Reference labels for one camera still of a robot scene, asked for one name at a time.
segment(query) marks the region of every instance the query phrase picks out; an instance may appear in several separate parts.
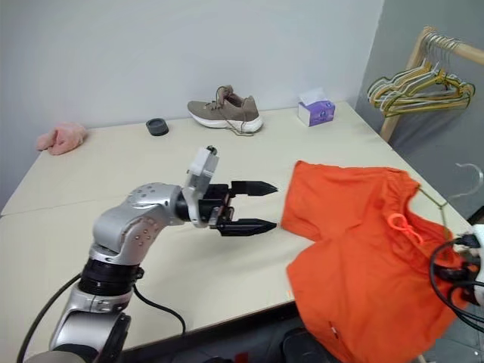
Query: tissue box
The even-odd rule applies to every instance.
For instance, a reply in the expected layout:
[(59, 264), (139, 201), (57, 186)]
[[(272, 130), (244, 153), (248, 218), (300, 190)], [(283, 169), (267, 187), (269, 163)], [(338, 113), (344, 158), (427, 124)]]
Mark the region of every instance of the tissue box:
[(299, 103), (298, 116), (306, 126), (315, 126), (326, 123), (334, 118), (334, 103), (330, 101), (317, 101), (308, 106)]

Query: black cable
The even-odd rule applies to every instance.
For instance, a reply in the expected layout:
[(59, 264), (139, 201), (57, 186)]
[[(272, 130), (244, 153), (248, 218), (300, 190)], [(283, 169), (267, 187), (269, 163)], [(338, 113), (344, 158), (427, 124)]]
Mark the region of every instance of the black cable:
[[(433, 266), (435, 265), (435, 261), (436, 261), (437, 255), (439, 255), (439, 253), (441, 251), (443, 251), (444, 249), (451, 247), (453, 244), (454, 244), (454, 242), (452, 242), (452, 241), (451, 242), (446, 242), (442, 246), (437, 247), (433, 251), (432, 256), (430, 257), (430, 284), (432, 285), (432, 288), (435, 291), (435, 293), (438, 296), (438, 298), (441, 299), (441, 301), (444, 304), (446, 304), (457, 315), (458, 318), (460, 318), (465, 324), (470, 325), (474, 329), (477, 329), (479, 331), (483, 331), (482, 328), (479, 325), (473, 323), (472, 321), (468, 320), (467, 318), (472, 319), (472, 320), (475, 320), (475, 321), (478, 321), (479, 323), (484, 323), (484, 318), (482, 318), (482, 317), (480, 317), (478, 315), (472, 314), (470, 312), (466, 312), (463, 309), (460, 309), (458, 306), (456, 306), (451, 301), (451, 299), (445, 298), (445, 296), (442, 294), (442, 292), (437, 287), (435, 271), (433, 269)], [(480, 283), (478, 281), (472, 281), (472, 282), (475, 285), (484, 286), (483, 283)], [(451, 287), (451, 290), (449, 291), (449, 293), (451, 293), (451, 291), (454, 292), (454, 290), (457, 289), (458, 287), (462, 287), (462, 286), (458, 286), (458, 283), (454, 284)]]
[(55, 303), (55, 300), (62, 295), (62, 293), (67, 290), (72, 284), (74, 284), (77, 280), (81, 278), (81, 274), (77, 274), (68, 282), (65, 283), (64, 286), (62, 286), (50, 299), (47, 301), (47, 303), (44, 305), (40, 313), (37, 315), (36, 319), (33, 321), (32, 325), (30, 325), (30, 329), (27, 332), (25, 338), (23, 339), (22, 346), (20, 347), (20, 350), (18, 352), (17, 356), (17, 363), (23, 363), (23, 359), (25, 358), (25, 353), (27, 351), (27, 348), (29, 347), (30, 340), (32, 339), (33, 334), (36, 332), (37, 327), (40, 324), (40, 321), (42, 318), (44, 318), (45, 313), (51, 308), (52, 304)]
[(171, 314), (175, 318), (177, 318), (180, 321), (180, 323), (181, 323), (181, 335), (185, 335), (185, 331), (187, 330), (187, 327), (186, 327), (186, 324), (185, 324), (185, 320), (183, 320), (183, 317), (179, 313), (177, 313), (175, 310), (171, 310), (170, 308), (167, 308), (165, 306), (156, 304), (155, 302), (152, 302), (152, 301), (148, 300), (146, 297), (144, 297), (143, 295), (141, 295), (141, 293), (139, 292), (139, 290), (136, 287), (136, 285), (133, 285), (133, 290), (135, 291), (135, 295), (143, 303), (148, 304), (149, 306), (152, 306), (155, 309), (159, 309), (159, 310), (163, 310), (164, 312), (168, 312), (169, 314)]

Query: clothes rack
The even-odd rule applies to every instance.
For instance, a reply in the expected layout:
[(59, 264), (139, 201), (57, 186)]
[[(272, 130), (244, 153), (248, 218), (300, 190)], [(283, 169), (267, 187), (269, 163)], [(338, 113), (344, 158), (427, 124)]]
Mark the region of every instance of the clothes rack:
[[(436, 28), (432, 26), (425, 26), (423, 28), (422, 32), (417, 37), (414, 50), (412, 51), (410, 58), (408, 59), (407, 67), (405, 68), (406, 70), (410, 70), (411, 68), (418, 67), (418, 65), (422, 62), (422, 60), (426, 56), (424, 47), (422, 47), (422, 41), (429, 33), (434, 33), (434, 32), (436, 32)], [(448, 38), (443, 37), (438, 42), (434, 42), (433, 45), (439, 48), (445, 48), (444, 44), (447, 39)], [(478, 48), (474, 48), (471, 45), (465, 44), (463, 42), (459, 42), (459, 44), (450, 51), (462, 58), (466, 58), (469, 61), (482, 64), (484, 66), (484, 51)], [(391, 139), (393, 131), (395, 130), (395, 127), (399, 123), (400, 116), (401, 115), (387, 117), (383, 122), (383, 126), (380, 130), (380, 136), (386, 142), (388, 142)]]

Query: table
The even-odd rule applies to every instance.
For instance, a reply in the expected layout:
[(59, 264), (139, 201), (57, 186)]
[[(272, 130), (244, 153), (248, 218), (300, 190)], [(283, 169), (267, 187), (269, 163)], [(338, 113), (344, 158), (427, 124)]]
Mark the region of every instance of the table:
[[(213, 144), (220, 161), (213, 182), (263, 180), (279, 187), (265, 197), (237, 196), (235, 218), (278, 222), (293, 165), (297, 160), (339, 166), (392, 166), (407, 170), (437, 200), (433, 190), (346, 103), (335, 120), (305, 127), (295, 109), (262, 113), (264, 129), (251, 138), (206, 129), (193, 120), (168, 122), (170, 133), (150, 136), (144, 124), (90, 131), (78, 150), (51, 157), (42, 153), (15, 191), (0, 219), (2, 346), (13, 361), (20, 341), (45, 301), (79, 272), (88, 258), (92, 224), (127, 192), (147, 182), (183, 184), (198, 147)], [(411, 208), (441, 222), (438, 209), (422, 193)], [(469, 228), (451, 207), (454, 233)], [(180, 312), (188, 330), (218, 324), (292, 301), (285, 268), (310, 244), (276, 228), (255, 237), (220, 237), (191, 225), (167, 228), (142, 267), (140, 291)], [(67, 296), (46, 315), (29, 353), (46, 349)], [(132, 326), (126, 348), (179, 334), (176, 319), (133, 298), (127, 313)]]

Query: pink cloth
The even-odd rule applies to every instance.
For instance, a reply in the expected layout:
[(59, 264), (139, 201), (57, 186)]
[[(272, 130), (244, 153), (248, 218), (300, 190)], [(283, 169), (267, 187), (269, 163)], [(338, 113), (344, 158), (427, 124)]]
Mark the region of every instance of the pink cloth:
[(48, 149), (51, 155), (61, 155), (82, 144), (86, 135), (87, 131), (78, 123), (60, 123), (37, 138), (37, 150)]

